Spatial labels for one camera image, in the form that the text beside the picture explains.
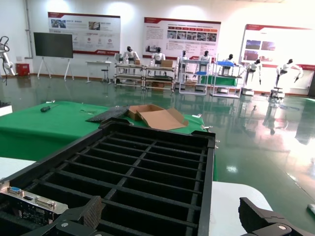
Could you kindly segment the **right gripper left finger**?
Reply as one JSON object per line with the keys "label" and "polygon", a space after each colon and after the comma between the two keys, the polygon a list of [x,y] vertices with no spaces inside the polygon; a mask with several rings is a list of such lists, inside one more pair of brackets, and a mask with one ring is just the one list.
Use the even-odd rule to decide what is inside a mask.
{"label": "right gripper left finger", "polygon": [[67,209],[53,223],[26,233],[27,236],[93,236],[100,222],[102,198],[93,196],[81,207]]}

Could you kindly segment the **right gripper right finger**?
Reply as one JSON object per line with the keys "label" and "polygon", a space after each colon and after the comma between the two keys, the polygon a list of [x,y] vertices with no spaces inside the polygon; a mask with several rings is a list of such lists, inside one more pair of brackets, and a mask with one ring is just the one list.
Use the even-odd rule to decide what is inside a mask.
{"label": "right gripper right finger", "polygon": [[246,197],[240,198],[239,219],[247,236],[311,236],[281,214],[257,207]]}

